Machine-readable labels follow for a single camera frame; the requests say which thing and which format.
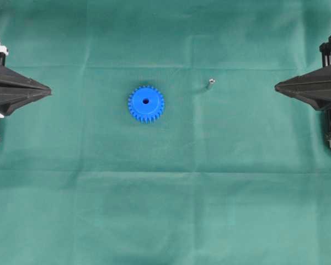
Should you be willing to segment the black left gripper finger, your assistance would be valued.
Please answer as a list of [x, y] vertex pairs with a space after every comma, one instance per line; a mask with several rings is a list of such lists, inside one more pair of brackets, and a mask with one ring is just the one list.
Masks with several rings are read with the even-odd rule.
[[29, 88], [50, 92], [50, 87], [38, 81], [25, 77], [5, 66], [0, 65], [0, 86], [14, 88]]
[[50, 95], [51, 90], [45, 92], [29, 88], [0, 87], [0, 111], [8, 116], [16, 109]]

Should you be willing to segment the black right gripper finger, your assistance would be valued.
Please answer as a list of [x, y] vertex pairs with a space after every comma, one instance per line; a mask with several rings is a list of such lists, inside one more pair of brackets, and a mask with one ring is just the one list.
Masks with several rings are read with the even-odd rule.
[[304, 91], [305, 89], [327, 88], [331, 84], [331, 65], [309, 72], [305, 75], [296, 76], [275, 85], [275, 90]]
[[283, 88], [275, 88], [275, 90], [285, 96], [297, 99], [310, 105], [316, 111], [325, 111], [331, 109], [331, 99], [324, 99], [321, 96], [309, 96], [304, 93], [288, 91]]

